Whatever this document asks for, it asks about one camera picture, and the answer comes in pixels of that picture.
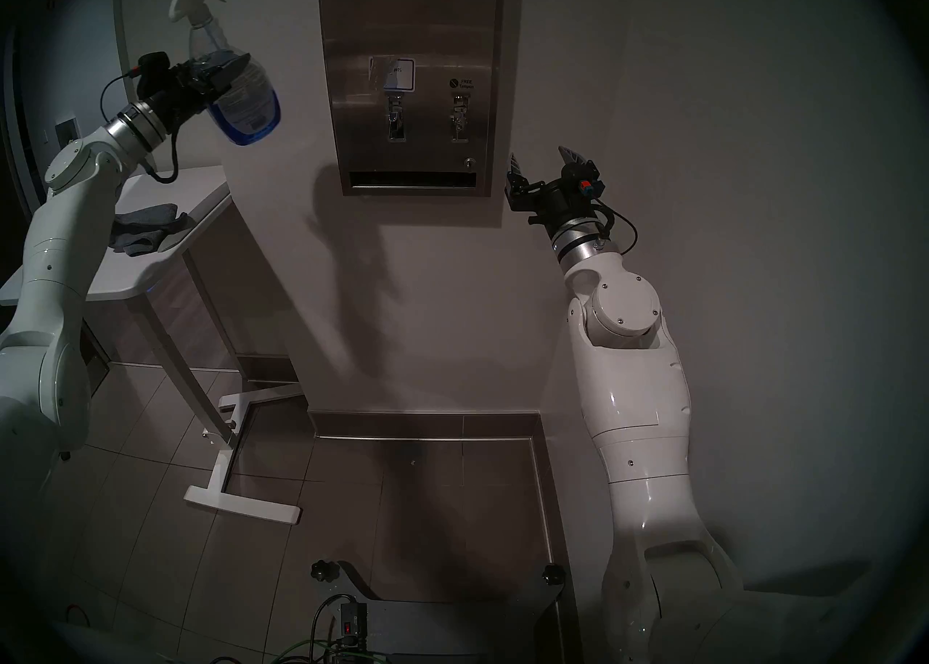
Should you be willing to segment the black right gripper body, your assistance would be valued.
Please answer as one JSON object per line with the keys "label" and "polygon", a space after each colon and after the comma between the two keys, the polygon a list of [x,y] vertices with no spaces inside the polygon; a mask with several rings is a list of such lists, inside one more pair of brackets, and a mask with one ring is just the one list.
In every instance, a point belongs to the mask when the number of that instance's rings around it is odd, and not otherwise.
{"label": "black right gripper body", "polygon": [[551,182],[531,184],[528,195],[507,195],[511,211],[528,213],[530,225],[544,226],[550,239],[565,224],[593,219],[594,199],[604,192],[604,183],[593,178],[568,176]]}

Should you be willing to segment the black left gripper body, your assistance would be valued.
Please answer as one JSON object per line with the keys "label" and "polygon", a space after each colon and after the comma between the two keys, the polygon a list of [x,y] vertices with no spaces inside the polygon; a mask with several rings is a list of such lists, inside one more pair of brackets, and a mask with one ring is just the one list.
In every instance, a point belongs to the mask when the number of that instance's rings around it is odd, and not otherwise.
{"label": "black left gripper body", "polygon": [[204,107],[204,97],[191,88],[188,64],[145,67],[145,103],[166,130],[177,130]]}

